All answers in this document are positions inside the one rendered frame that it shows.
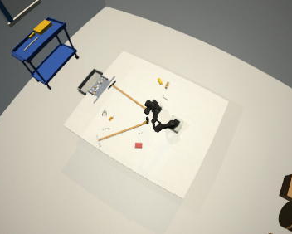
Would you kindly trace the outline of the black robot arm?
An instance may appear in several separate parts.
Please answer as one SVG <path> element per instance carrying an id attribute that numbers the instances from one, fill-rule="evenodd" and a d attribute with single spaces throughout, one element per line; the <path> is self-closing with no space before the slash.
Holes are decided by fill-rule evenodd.
<path id="1" fill-rule="evenodd" d="M 176 129 L 179 124 L 180 121 L 175 119 L 175 120 L 170 120 L 167 124 L 162 124 L 160 121 L 158 121 L 158 114 L 160 113 L 160 109 L 161 107 L 158 104 L 154 104 L 152 101 L 147 100 L 145 102 L 145 106 L 147 107 L 151 107 L 151 111 L 153 112 L 153 118 L 151 120 L 152 124 L 153 124 L 153 129 L 155 132 L 160 132 L 162 129 Z M 155 122 L 158 122 L 158 124 L 155 126 Z"/>

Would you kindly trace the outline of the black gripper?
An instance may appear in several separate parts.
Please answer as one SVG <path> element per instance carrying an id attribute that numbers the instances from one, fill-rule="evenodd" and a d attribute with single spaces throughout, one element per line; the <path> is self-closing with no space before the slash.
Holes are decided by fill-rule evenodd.
<path id="1" fill-rule="evenodd" d="M 156 100 L 152 100 L 152 102 L 154 103 L 154 104 L 157 104 L 158 102 L 156 101 Z M 146 115 L 148 115 L 149 113 L 150 113 L 150 111 L 151 111 L 151 107 L 146 107 L 146 109 L 144 110 L 144 113 L 146 114 Z"/>

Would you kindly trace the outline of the red rectangular block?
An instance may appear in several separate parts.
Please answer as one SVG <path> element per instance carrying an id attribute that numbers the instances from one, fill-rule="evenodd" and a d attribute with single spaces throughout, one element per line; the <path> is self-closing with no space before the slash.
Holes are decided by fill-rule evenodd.
<path id="1" fill-rule="evenodd" d="M 135 143 L 135 148 L 136 149 L 141 149 L 142 148 L 142 143 Z"/>

